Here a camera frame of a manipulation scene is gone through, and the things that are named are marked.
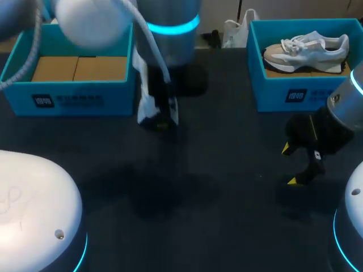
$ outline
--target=blue led light ring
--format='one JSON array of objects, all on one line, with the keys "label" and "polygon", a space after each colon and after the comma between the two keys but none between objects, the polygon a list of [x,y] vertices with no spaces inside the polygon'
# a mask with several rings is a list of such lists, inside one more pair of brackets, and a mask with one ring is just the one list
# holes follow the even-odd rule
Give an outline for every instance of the blue led light ring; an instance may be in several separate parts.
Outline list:
[{"label": "blue led light ring", "polygon": [[73,272],[77,272],[77,270],[79,269],[79,267],[81,266],[83,259],[85,258],[86,255],[86,250],[87,250],[87,244],[88,244],[88,234],[86,234],[86,245],[85,245],[85,249],[83,250],[83,254],[81,259],[78,262],[78,265],[76,266],[76,268],[73,270]]},{"label": "blue led light ring", "polygon": [[356,82],[356,79],[354,78],[354,75],[353,75],[353,71],[351,72],[351,81],[352,81],[353,85],[357,88],[357,90],[363,95],[363,90],[362,90],[361,86],[359,86],[358,82]]},{"label": "blue led light ring", "polygon": [[172,27],[163,26],[163,25],[156,25],[147,23],[149,26],[149,29],[151,32],[161,34],[161,35],[167,35],[167,36],[174,36],[174,35],[181,35],[188,33],[190,31],[193,31],[200,22],[199,15],[197,15],[193,20],[191,20],[188,23],[181,24],[181,25],[175,25]]},{"label": "blue led light ring", "polygon": [[355,272],[359,272],[359,270],[356,269],[355,266],[350,262],[350,260],[348,260],[348,258],[345,256],[344,252],[342,251],[342,249],[341,249],[341,247],[339,245],[338,239],[336,238],[336,233],[335,233],[335,216],[336,216],[336,212],[337,212],[337,210],[335,211],[334,221],[333,221],[333,231],[334,231],[334,238],[335,238],[336,245],[338,246],[341,255],[344,257],[344,259],[347,261],[347,263],[351,266],[351,268],[354,269]]}]

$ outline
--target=white cable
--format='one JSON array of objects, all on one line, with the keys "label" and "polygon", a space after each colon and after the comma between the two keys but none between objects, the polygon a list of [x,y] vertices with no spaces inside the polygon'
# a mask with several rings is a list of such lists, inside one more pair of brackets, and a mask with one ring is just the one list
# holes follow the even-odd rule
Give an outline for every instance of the white cable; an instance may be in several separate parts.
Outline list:
[{"label": "white cable", "polygon": [[166,66],[164,58],[160,53],[158,45],[157,45],[157,43],[155,41],[155,38],[154,38],[152,32],[149,29],[149,26],[147,25],[147,22],[142,17],[139,10],[129,0],[120,0],[120,1],[130,11],[130,13],[134,16],[135,20],[137,21],[137,23],[141,27],[142,31],[144,32],[144,34],[146,36],[147,41],[150,44],[151,51],[152,51],[155,59],[157,60],[157,63],[160,66],[160,69],[161,69],[161,71],[163,73],[165,83],[170,83],[171,79],[170,79],[170,74],[169,74],[168,67]]},{"label": "white cable", "polygon": [[43,11],[43,0],[37,0],[37,7],[35,12],[35,29],[34,29],[34,37],[32,47],[30,49],[27,60],[24,65],[5,82],[0,83],[0,92],[10,85],[14,84],[21,80],[21,78],[29,71],[30,67],[34,64],[34,61],[37,59],[39,47],[40,47],[40,37],[41,37],[41,24],[42,24],[42,11]]}]

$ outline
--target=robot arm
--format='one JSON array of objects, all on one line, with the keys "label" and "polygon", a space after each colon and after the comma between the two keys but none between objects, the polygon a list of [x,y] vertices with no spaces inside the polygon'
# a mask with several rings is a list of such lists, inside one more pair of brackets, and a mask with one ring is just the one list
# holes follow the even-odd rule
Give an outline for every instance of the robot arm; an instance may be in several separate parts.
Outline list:
[{"label": "robot arm", "polygon": [[295,114],[286,124],[288,142],[282,154],[291,155],[297,148],[307,150],[309,164],[288,184],[309,184],[324,174],[323,158],[333,155],[363,129],[363,62],[327,99],[326,107],[313,114]]},{"label": "robot arm", "polygon": [[[38,22],[36,33],[37,29],[40,33],[39,16],[35,16],[37,10],[42,10],[40,1],[0,2],[0,40],[34,25],[34,22]],[[201,74],[200,71],[188,73],[186,65],[193,58],[201,0],[137,0],[137,3],[136,0],[51,1],[65,36],[88,48],[110,46],[122,35],[133,17],[137,22],[134,34],[138,54],[135,56],[142,59],[138,63],[143,66],[136,69],[144,73],[141,78],[147,81],[142,82],[138,123],[151,130],[164,130],[178,124],[176,84],[173,81],[178,80],[183,89],[188,89],[193,88],[185,84],[188,74],[194,75],[190,82],[206,78],[203,71]],[[11,80],[0,84],[0,91],[21,78],[35,59],[38,42],[35,35],[29,61]]]},{"label": "robot arm", "polygon": [[35,0],[0,1],[0,41],[4,41],[35,24]]}]

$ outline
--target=white plastic bag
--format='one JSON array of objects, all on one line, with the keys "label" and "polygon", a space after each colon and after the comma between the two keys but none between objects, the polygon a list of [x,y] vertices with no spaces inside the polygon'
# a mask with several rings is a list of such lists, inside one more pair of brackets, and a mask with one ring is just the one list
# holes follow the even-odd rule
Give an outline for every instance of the white plastic bag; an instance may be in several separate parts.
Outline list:
[{"label": "white plastic bag", "polygon": [[242,24],[233,20],[225,21],[223,34],[223,48],[245,48],[247,46],[248,30],[250,22],[259,20],[257,12],[253,9],[246,11]]}]

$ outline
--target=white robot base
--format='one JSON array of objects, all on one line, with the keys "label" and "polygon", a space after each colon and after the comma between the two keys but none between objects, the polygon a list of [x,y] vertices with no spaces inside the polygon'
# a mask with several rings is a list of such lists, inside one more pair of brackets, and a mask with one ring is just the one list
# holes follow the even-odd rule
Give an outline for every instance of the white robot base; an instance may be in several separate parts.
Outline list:
[{"label": "white robot base", "polygon": [[57,164],[0,151],[0,271],[84,272],[81,195]]},{"label": "white robot base", "polygon": [[351,175],[335,212],[329,244],[333,272],[363,271],[363,163]]}]

